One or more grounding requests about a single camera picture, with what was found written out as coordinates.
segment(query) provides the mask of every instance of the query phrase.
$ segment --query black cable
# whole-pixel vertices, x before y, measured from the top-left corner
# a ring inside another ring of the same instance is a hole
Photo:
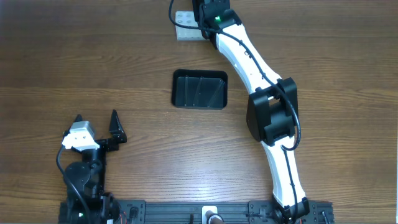
[[[85,202],[84,198],[80,195],[79,191],[77,191],[76,187],[74,186],[74,184],[70,181],[70,179],[68,178],[68,176],[66,175],[65,171],[62,169],[61,163],[60,163],[60,156],[62,151],[65,149],[65,146],[61,146],[60,150],[58,151],[57,154],[57,166],[58,169],[60,169],[62,175],[63,175],[63,179],[65,180],[65,182],[67,183],[67,186],[69,186],[70,188],[73,189],[73,191],[75,192],[76,196],[79,198],[81,204],[83,205],[83,207],[85,208],[85,212],[86,212],[86,219],[88,220],[88,223],[91,224],[91,218],[90,218],[90,209],[87,206],[87,203]]]
[[[300,144],[300,140],[301,140],[301,125],[300,125],[300,121],[299,121],[299,116],[297,115],[297,112],[295,111],[292,103],[290,102],[289,98],[286,96],[286,94],[276,85],[274,84],[268,77],[267,75],[264,73],[264,71],[262,70],[261,66],[259,65],[257,59],[253,56],[252,52],[250,51],[249,47],[246,46],[246,44],[243,43],[242,40],[239,40],[238,38],[232,36],[231,34],[227,34],[224,31],[220,30],[216,30],[216,29],[212,29],[212,28],[207,28],[207,27],[193,27],[193,26],[185,26],[185,25],[181,25],[176,23],[173,18],[172,18],[172,6],[173,6],[174,0],[170,1],[170,6],[169,6],[169,19],[172,22],[172,24],[174,24],[175,26],[181,27],[181,28],[185,28],[185,29],[195,29],[195,30],[203,30],[205,32],[213,32],[216,34],[222,34],[225,35],[235,41],[237,41],[242,47],[245,48],[247,55],[253,60],[253,62],[256,64],[257,68],[260,71],[260,74],[262,75],[262,77],[273,87],[276,89],[276,91],[278,92],[278,94],[282,97],[282,99],[287,103],[287,106],[289,107],[290,112],[292,113],[293,116],[293,120],[297,126],[297,138],[296,141],[293,145],[293,147],[291,148],[287,148],[285,146],[280,146],[285,154],[285,159],[286,159],[286,164],[287,164],[287,171],[289,172],[289,177],[290,177],[290,184],[292,186],[293,189],[293,195],[294,195],[294,200],[295,200],[295,215],[293,218],[293,223],[295,223],[295,217],[297,215],[298,212],[298,205],[297,205],[297,195],[296,195],[296,189],[294,187],[294,183],[293,183],[293,177],[292,177],[292,171],[290,170],[290,164],[289,164],[289,159],[287,157],[287,151],[294,151]]]

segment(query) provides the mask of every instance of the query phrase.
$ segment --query black plastic container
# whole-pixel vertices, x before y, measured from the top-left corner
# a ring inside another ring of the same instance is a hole
[[[227,104],[228,76],[223,71],[174,72],[172,103],[178,108],[221,110]]]

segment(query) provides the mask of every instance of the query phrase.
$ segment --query white plastic part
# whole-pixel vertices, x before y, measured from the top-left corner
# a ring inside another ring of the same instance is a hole
[[[177,11],[175,13],[175,22],[185,26],[198,26],[193,11]],[[177,40],[205,40],[200,30],[175,26],[175,32],[177,33]]]
[[[98,149],[100,147],[94,141],[94,131],[88,121],[75,122],[70,127],[69,132],[62,141],[65,149],[74,147],[79,151],[83,151],[85,149]]]
[[[289,172],[285,154],[280,148],[281,145],[293,147],[294,137],[285,137],[275,142],[274,146],[268,146],[264,141],[261,142],[266,151],[269,167],[272,174],[272,182],[274,183],[273,194],[275,199],[281,206],[295,205],[293,188],[290,184]],[[299,174],[297,173],[296,161],[294,159],[294,151],[287,151],[290,171],[292,173],[293,183],[296,189],[297,203],[300,203],[305,197],[305,192],[301,187]]]
[[[223,31],[233,35],[239,40],[242,40],[243,43],[250,49],[253,56],[257,59],[262,70],[266,73],[267,78],[269,78],[273,83],[277,83],[277,79],[280,79],[281,77],[276,74],[276,72],[274,72],[259,55],[257,50],[250,42],[243,25],[232,25],[224,28]],[[265,89],[270,86],[265,79],[262,79],[262,75],[260,74],[256,64],[247,55],[245,48],[240,46],[237,41],[222,34],[217,34],[216,41],[218,50],[232,63],[249,94],[254,93],[256,88],[260,87],[261,89]],[[292,147],[294,145],[294,137],[282,138],[276,141],[274,146],[268,146],[264,142],[261,142],[261,144],[266,151],[269,167],[271,168],[272,181],[274,183],[273,193],[275,199],[283,207],[287,205],[295,205],[295,199],[292,186],[290,184],[290,177],[287,170],[285,155],[283,150],[280,148],[281,145]],[[295,185],[297,194],[297,203],[300,203],[303,197],[305,197],[305,192],[300,184],[296,162],[294,159],[294,152],[287,152],[287,156],[289,159],[290,171],[292,173],[293,183]]]

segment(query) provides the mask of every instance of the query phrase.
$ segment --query wood grain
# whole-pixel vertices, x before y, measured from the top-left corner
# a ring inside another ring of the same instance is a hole
[[[231,1],[267,63],[299,88],[300,181],[336,221],[393,223],[398,124],[397,1]],[[177,42],[168,0],[2,1],[0,222],[57,222],[55,165],[76,114],[96,137],[111,110],[128,135],[106,188],[149,202],[268,200],[264,150],[246,127],[247,92],[208,42]],[[190,10],[190,1],[175,9]],[[228,105],[170,103],[178,68],[224,70]],[[62,163],[80,160],[66,152]]]

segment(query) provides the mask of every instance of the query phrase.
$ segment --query wooden surface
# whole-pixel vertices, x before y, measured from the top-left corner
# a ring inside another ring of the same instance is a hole
[[[337,222],[395,222],[398,2],[231,3],[271,68],[298,85],[296,158],[308,198],[333,202]],[[108,155],[106,189],[117,198],[271,198],[266,155],[246,127],[244,85],[210,43],[176,41],[168,6],[0,2],[0,222],[57,221],[62,131],[81,113],[107,137],[112,109],[128,135]],[[225,70],[227,107],[174,108],[178,68]],[[77,160],[68,151],[62,163]]]

